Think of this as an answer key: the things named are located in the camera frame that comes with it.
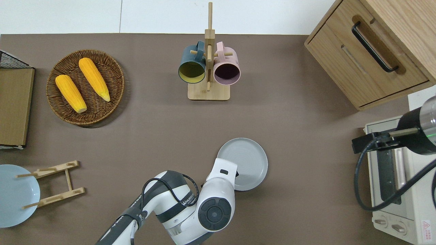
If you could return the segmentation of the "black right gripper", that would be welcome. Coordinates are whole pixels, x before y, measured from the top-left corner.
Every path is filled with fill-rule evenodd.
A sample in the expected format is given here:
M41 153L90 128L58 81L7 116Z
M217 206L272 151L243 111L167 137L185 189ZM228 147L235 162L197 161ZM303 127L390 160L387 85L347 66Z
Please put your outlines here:
M382 138L376 142L376 149L396 149L401 146L407 147L414 153L420 155L432 155L436 153L436 146L426 137L421 129L420 124L421 107L405 113L399 120L397 130L406 130L418 128L419 132L415 134ZM377 137L377 134L366 134L352 140L353 153L362 153L364 148Z

